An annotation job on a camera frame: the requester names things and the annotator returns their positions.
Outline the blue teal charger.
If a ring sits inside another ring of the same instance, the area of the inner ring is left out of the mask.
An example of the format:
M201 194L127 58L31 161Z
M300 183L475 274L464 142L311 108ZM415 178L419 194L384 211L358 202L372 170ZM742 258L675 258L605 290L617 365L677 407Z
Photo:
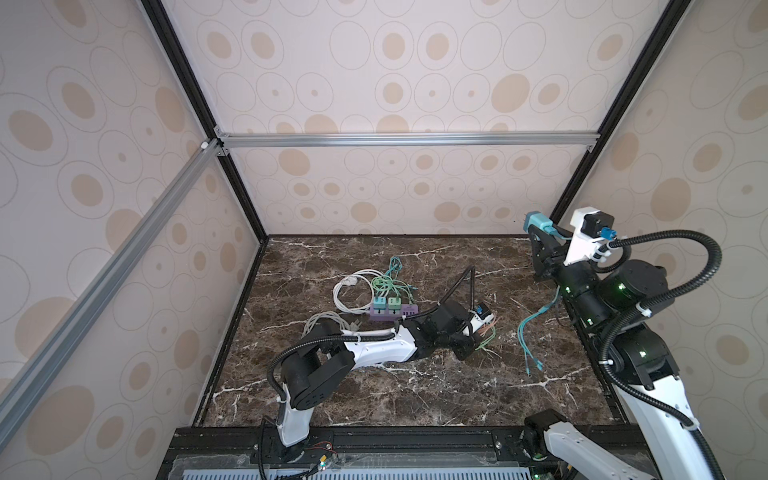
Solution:
M558 234L558 231L555 228L553 221L539 211L531 211L527 213L525 216L525 220L523 224L524 232L529 233L533 227L535 227L536 229L548 235Z

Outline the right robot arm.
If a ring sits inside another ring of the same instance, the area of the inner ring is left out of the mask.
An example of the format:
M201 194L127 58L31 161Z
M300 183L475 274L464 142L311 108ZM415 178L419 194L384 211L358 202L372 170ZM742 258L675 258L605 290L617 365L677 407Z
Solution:
M530 226L537 280L552 280L578 330L588 337L595 363L640 425L664 479L724 476L698 421L687 412L680 368L647 321L677 298L706 284L722 263L720 245L692 230L666 230L631 238L587 237L585 259L567 263L577 239L556 228ZM636 245L683 239L702 246L707 259L692 279L670 287L664 267L635 259Z

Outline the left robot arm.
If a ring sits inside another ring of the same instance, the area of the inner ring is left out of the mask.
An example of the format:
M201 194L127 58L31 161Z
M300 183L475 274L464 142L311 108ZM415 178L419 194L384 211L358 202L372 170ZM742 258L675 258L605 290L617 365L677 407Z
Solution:
M475 302L475 273L468 266L434 307L404 316L389 329L353 332L320 319L298 343L277 354L266 380L278 396L281 445L291 448L308 440L314 408L354 370L418 361L441 350L468 358L479 346L481 328L494 320L484 303Z

